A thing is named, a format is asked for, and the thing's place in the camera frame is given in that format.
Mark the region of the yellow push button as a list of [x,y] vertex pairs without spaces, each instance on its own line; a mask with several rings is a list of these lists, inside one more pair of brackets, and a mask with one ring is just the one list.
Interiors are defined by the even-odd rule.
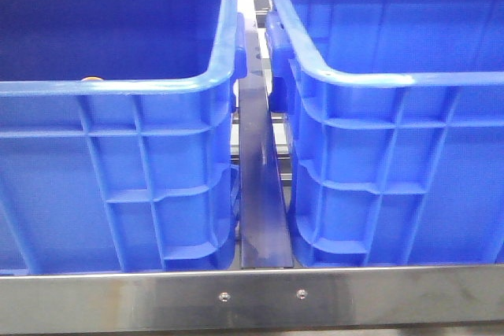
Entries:
[[81,81],[103,81],[103,78],[98,76],[87,76],[81,79]]

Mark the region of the steel centre divider bar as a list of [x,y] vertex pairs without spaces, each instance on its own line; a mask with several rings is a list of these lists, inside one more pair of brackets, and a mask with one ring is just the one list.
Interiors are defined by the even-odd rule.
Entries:
[[256,14],[244,19],[248,73],[239,81],[241,268],[293,268]]

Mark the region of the blue left plastic bin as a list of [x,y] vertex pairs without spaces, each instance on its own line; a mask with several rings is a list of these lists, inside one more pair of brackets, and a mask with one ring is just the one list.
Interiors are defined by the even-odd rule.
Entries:
[[1,0],[2,275],[227,268],[245,75],[237,0]]

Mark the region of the blue plastic bin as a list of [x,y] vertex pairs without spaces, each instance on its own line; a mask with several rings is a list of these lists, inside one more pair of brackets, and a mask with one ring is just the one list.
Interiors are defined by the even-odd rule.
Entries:
[[237,0],[1,0],[2,275],[227,268],[245,75]]
[[503,260],[503,0],[273,0],[305,267]]

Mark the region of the blue right plastic bin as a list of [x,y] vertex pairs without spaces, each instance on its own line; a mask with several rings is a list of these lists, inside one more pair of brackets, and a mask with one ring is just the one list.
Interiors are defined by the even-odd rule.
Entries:
[[503,0],[273,0],[305,267],[503,260]]

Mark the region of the steel front shelf rail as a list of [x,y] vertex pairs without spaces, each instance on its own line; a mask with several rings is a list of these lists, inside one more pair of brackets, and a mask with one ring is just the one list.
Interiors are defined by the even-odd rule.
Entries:
[[503,268],[5,276],[3,334],[327,330],[503,322]]

